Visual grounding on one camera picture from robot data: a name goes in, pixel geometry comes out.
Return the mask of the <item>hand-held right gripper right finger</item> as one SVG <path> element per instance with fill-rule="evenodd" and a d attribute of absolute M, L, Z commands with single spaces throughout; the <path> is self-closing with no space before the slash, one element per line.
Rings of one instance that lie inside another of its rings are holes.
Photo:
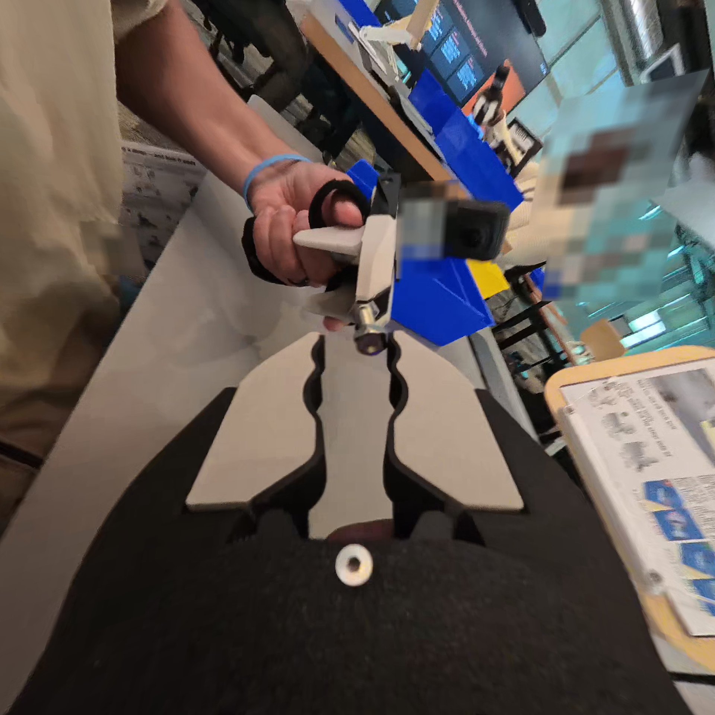
<path fill-rule="evenodd" d="M 427 513 L 453 525 L 474 512 L 524 508 L 478 390 L 452 362 L 409 333 L 388 340 L 386 494 L 396 528 Z"/>

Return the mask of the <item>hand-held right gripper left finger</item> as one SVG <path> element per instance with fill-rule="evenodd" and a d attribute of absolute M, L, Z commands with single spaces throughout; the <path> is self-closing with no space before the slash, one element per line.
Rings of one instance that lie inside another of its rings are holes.
<path fill-rule="evenodd" d="M 240 381 L 186 497 L 188 511 L 239 510 L 256 521 L 282 510 L 308 525 L 327 482 L 317 413 L 324 370 L 325 338 L 308 333 Z"/>

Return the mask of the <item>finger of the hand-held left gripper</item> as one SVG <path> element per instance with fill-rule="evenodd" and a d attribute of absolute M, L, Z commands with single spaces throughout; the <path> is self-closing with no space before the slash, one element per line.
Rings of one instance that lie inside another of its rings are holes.
<path fill-rule="evenodd" d="M 375 323 L 390 321 L 395 281 L 396 219 L 391 215 L 368 217 L 358 263 L 355 304 L 373 303 Z"/>
<path fill-rule="evenodd" d="M 311 295 L 305 300 L 305 311 L 319 317 L 328 332 L 339 332 L 344 328 L 355 328 L 354 305 L 355 288 L 341 285 L 335 290 Z"/>

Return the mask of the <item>person's left forearm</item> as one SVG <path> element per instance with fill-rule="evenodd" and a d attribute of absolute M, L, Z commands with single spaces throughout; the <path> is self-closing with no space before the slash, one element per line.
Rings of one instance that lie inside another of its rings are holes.
<path fill-rule="evenodd" d="M 227 83 L 178 1 L 117 42 L 115 73 L 122 104 L 237 192 L 290 152 Z"/>

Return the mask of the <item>person's left hand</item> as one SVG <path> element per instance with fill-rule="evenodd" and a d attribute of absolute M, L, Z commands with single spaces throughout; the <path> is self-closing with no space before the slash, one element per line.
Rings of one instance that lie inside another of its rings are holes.
<path fill-rule="evenodd" d="M 285 285 L 324 287 L 339 270 L 327 252 L 296 246 L 295 234 L 309 229 L 309 206 L 328 182 L 347 174 L 315 163 L 284 163 L 262 172 L 249 201 L 255 217 L 257 259 Z"/>

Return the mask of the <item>person's right hand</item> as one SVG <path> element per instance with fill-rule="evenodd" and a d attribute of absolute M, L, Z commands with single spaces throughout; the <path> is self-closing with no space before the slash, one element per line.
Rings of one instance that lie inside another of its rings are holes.
<path fill-rule="evenodd" d="M 340 543 L 362 543 L 363 541 L 384 541 L 394 536 L 391 520 L 377 520 L 342 526 L 329 534 L 327 540 Z"/>

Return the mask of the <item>yellow storage bin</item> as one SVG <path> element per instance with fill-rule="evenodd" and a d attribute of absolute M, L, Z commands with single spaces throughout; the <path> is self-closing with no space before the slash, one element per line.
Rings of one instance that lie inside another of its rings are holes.
<path fill-rule="evenodd" d="M 494 262 L 467 259 L 465 261 L 482 299 L 487 300 L 511 288 L 509 281 Z"/>

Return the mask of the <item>instruction sheet on stand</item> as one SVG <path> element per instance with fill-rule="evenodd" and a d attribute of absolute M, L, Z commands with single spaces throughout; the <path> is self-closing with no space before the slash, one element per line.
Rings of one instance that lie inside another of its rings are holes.
<path fill-rule="evenodd" d="M 684 362 L 707 360 L 714 358 L 714 349 L 700 346 L 671 347 L 654 353 L 624 356 L 617 359 L 596 362 L 590 365 L 568 368 L 552 377 L 545 388 L 545 399 L 560 432 L 565 439 L 576 468 L 581 476 L 585 489 L 590 496 L 595 508 L 603 521 L 606 530 L 626 567 L 633 582 L 639 601 L 646 614 L 646 620 L 651 630 L 666 641 L 671 648 L 678 651 L 682 657 L 687 658 L 708 675 L 714 674 L 714 637 L 689 636 L 683 629 L 666 597 L 652 594 L 636 576 L 632 566 L 627 560 L 619 538 L 616 535 L 611 519 L 609 518 L 603 501 L 596 496 L 589 483 L 586 471 L 586 460 L 578 451 L 572 437 L 566 431 L 565 400 L 562 389 L 573 383 L 581 384 L 589 380 L 627 375 L 635 372 L 649 371 L 663 368 L 667 365 L 679 365 Z"/>

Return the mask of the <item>small blue storage bin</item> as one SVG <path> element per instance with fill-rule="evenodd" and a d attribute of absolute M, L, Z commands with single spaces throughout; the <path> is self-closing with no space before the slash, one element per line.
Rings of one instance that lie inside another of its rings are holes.
<path fill-rule="evenodd" d="M 429 69 L 422 71 L 407 100 L 429 126 L 433 135 L 442 131 L 452 115 L 461 113 L 460 107 L 444 91 L 442 84 Z"/>
<path fill-rule="evenodd" d="M 368 6 L 366 1 L 338 1 L 347 11 L 354 23 L 362 28 L 363 26 L 381 27 L 380 19 Z"/>

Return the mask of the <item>blue wristband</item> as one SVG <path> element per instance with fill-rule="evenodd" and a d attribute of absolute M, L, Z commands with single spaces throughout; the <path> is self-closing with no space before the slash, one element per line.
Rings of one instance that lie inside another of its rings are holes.
<path fill-rule="evenodd" d="M 247 174 L 245 178 L 245 182 L 242 187 L 242 198 L 245 201 L 245 203 L 250 206 L 250 201 L 249 201 L 249 193 L 252 187 L 252 184 L 255 182 L 255 179 L 258 178 L 258 176 L 266 171 L 269 168 L 273 168 L 275 166 L 278 166 L 280 164 L 284 163 L 311 163 L 311 159 L 309 159 L 306 156 L 299 155 L 299 154 L 294 154 L 294 153 L 282 153 L 279 155 L 274 155 L 271 156 L 270 158 L 267 158 L 257 165 L 255 165 Z"/>

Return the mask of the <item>brown wooden desk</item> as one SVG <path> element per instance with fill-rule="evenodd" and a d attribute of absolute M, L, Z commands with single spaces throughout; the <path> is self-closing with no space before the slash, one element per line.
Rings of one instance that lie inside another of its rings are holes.
<path fill-rule="evenodd" d="M 364 109 L 362 119 L 371 138 L 377 137 L 377 153 L 405 183 L 455 179 L 450 168 L 428 148 L 422 134 L 407 123 L 390 103 L 389 95 L 365 69 L 358 42 L 350 42 L 335 22 L 347 25 L 351 17 L 338 1 L 312 1 L 300 22 L 300 30 L 318 55 L 331 66 Z"/>

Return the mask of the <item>computer monitor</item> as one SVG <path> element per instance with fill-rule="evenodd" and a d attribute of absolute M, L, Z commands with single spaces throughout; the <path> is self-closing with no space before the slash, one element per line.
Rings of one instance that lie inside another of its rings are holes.
<path fill-rule="evenodd" d="M 546 25 L 536 1 L 439 1 L 420 49 L 398 45 L 398 66 L 412 86 L 426 70 L 464 114 L 509 67 L 502 109 L 510 112 L 549 75 L 538 39 Z"/>

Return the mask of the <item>white instruction sheet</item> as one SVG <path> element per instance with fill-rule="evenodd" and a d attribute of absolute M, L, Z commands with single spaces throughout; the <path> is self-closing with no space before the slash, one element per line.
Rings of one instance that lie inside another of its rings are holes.
<path fill-rule="evenodd" d="M 191 155 L 123 141 L 119 276 L 143 278 L 161 257 L 207 170 Z"/>

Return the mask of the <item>white instruction board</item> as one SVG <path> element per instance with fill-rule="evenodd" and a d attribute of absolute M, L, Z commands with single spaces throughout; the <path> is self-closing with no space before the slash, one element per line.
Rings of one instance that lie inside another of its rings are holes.
<path fill-rule="evenodd" d="M 566 431 L 639 581 L 714 636 L 714 359 L 573 383 Z"/>

